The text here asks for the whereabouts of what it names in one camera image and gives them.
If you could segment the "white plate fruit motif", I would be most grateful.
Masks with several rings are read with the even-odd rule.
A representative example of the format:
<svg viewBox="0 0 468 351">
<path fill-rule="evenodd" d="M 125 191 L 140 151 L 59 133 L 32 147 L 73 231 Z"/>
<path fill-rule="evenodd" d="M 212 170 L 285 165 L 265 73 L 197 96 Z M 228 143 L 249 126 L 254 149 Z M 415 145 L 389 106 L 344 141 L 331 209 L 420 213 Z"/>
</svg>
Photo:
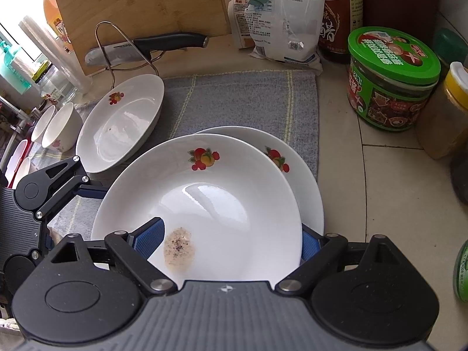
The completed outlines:
<svg viewBox="0 0 468 351">
<path fill-rule="evenodd" d="M 256 128 L 221 126 L 207 128 L 203 132 L 228 135 L 263 151 L 285 175 L 293 190 L 302 224 L 324 235 L 324 208 L 318 184 L 310 168 L 291 146 Z"/>
</svg>

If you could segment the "white plate with food stain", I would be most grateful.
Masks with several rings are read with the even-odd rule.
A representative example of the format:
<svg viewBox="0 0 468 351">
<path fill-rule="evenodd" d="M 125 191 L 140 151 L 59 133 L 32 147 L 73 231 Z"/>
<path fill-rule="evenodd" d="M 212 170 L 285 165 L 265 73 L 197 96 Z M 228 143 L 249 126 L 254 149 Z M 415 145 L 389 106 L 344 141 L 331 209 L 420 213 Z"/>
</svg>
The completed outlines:
<svg viewBox="0 0 468 351">
<path fill-rule="evenodd" d="M 109 188 L 91 237 L 156 217 L 165 235 L 148 260 L 177 285 L 277 284 L 300 264 L 302 222 L 289 183 L 262 151 L 233 137 L 185 135 L 142 154 Z"/>
</svg>

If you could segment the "white bowl pink flowers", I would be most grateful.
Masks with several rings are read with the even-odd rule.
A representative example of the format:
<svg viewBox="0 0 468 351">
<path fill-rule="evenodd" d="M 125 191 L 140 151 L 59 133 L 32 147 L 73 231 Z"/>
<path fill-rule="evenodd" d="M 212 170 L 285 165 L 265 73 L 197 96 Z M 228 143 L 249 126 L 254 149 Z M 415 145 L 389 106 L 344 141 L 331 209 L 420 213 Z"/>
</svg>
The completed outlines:
<svg viewBox="0 0 468 351">
<path fill-rule="evenodd" d="M 78 139 L 83 120 L 72 102 L 65 104 L 51 119 L 42 138 L 42 148 L 64 153 Z"/>
</svg>

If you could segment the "grey checked dish mat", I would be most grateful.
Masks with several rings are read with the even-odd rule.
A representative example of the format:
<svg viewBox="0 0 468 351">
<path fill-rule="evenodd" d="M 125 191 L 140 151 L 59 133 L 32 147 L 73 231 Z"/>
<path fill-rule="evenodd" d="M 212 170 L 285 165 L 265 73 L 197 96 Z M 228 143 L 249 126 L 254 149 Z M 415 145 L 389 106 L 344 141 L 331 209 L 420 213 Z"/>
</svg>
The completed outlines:
<svg viewBox="0 0 468 351">
<path fill-rule="evenodd" d="M 316 78 L 309 71 L 245 71 L 167 78 L 155 129 L 136 151 L 207 128 L 243 126 L 278 137 L 305 161 L 315 179 L 319 109 Z"/>
</svg>

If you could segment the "glass jar green lid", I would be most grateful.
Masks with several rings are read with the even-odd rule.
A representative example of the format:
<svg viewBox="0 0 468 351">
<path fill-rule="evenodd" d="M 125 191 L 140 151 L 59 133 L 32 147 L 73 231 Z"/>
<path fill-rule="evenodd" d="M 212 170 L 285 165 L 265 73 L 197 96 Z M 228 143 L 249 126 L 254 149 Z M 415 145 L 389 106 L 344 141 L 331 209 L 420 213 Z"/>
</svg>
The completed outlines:
<svg viewBox="0 0 468 351">
<path fill-rule="evenodd" d="M 49 60 L 43 61 L 32 76 L 40 90 L 40 96 L 58 109 L 78 95 L 78 89 Z"/>
</svg>

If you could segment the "yellow lid jar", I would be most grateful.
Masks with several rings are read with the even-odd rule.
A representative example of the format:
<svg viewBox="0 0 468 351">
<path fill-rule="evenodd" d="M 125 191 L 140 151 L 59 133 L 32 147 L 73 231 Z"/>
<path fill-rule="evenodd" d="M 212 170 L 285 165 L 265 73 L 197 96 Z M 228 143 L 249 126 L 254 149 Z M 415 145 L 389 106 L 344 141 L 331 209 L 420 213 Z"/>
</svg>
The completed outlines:
<svg viewBox="0 0 468 351">
<path fill-rule="evenodd" d="M 467 69 L 452 62 L 417 120 L 420 146 L 432 159 L 453 154 L 467 142 Z"/>
</svg>

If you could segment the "clear plastic wrap roll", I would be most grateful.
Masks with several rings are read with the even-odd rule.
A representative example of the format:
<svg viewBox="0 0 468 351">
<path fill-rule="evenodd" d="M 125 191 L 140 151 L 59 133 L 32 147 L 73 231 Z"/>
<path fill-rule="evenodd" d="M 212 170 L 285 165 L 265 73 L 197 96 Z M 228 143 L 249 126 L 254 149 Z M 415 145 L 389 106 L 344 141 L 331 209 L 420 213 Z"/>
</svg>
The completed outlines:
<svg viewBox="0 0 468 351">
<path fill-rule="evenodd" d="M 59 39 L 29 16 L 24 16 L 18 26 L 82 94 L 90 91 L 92 78 L 83 73 L 73 51 L 67 52 Z"/>
</svg>

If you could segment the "green lid sauce jar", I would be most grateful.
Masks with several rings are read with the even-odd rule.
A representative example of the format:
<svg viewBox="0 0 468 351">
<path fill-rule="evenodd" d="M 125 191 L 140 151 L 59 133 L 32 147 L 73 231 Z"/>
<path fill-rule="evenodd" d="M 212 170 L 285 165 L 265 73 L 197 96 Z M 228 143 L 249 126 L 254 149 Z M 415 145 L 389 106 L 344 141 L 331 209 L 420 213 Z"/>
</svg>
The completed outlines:
<svg viewBox="0 0 468 351">
<path fill-rule="evenodd" d="M 396 29 L 352 31 L 347 97 L 357 115 L 388 132 L 410 129 L 439 81 L 440 61 L 426 44 Z"/>
</svg>

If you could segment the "orange oil bottle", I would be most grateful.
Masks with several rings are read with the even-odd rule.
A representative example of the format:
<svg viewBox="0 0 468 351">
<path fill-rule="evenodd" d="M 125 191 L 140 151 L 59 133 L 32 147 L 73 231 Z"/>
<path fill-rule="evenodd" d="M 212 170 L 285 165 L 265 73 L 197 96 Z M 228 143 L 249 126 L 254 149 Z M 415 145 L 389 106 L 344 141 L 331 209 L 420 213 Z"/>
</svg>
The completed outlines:
<svg viewBox="0 0 468 351">
<path fill-rule="evenodd" d="M 51 27 L 53 32 L 59 37 L 62 42 L 62 46 L 67 53 L 73 52 L 74 49 L 68 38 L 66 27 L 63 23 L 63 18 L 59 12 L 58 4 L 56 0 L 43 0 L 44 15 L 48 25 Z"/>
</svg>

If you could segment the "white salt bag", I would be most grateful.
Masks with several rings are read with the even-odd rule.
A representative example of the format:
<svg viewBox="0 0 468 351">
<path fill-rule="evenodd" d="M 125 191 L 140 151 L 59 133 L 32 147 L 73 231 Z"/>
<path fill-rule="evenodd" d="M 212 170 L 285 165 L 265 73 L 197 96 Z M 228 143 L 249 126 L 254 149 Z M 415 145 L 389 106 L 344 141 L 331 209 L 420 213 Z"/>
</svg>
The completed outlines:
<svg viewBox="0 0 468 351">
<path fill-rule="evenodd" d="M 323 70 L 317 53 L 323 13 L 324 0 L 248 0 L 244 15 L 255 43 L 251 56 L 319 75 Z"/>
</svg>

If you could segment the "dark soy sauce bottle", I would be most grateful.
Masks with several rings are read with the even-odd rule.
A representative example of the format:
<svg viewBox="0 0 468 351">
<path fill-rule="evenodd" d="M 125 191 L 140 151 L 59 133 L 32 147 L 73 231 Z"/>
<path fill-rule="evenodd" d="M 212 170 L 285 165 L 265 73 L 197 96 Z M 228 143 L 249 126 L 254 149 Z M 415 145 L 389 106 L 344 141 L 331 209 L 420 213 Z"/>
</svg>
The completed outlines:
<svg viewBox="0 0 468 351">
<path fill-rule="evenodd" d="M 348 63 L 347 39 L 362 26 L 362 0 L 325 0 L 319 48 L 322 56 L 334 63 Z"/>
</svg>

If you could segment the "bamboo cutting board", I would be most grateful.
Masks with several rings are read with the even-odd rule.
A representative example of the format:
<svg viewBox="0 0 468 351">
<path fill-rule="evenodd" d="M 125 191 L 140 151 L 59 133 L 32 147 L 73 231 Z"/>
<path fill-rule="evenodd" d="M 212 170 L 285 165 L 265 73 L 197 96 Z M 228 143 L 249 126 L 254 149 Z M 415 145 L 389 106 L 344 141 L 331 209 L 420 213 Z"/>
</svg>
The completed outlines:
<svg viewBox="0 0 468 351">
<path fill-rule="evenodd" d="M 208 37 L 231 32 L 224 0 L 56 0 L 82 70 L 85 55 L 98 44 L 173 32 L 196 32 Z"/>
</svg>

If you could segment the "red white seasoning bag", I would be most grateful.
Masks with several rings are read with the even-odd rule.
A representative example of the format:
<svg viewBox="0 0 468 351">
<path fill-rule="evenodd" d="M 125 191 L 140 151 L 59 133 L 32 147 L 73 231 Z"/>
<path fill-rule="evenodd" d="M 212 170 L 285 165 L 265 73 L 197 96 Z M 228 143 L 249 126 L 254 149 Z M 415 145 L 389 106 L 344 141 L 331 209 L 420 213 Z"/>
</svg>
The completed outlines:
<svg viewBox="0 0 468 351">
<path fill-rule="evenodd" d="M 245 10 L 250 0 L 229 0 L 228 18 L 230 21 L 234 45 L 238 49 L 250 49 L 255 47 L 247 23 Z"/>
</svg>

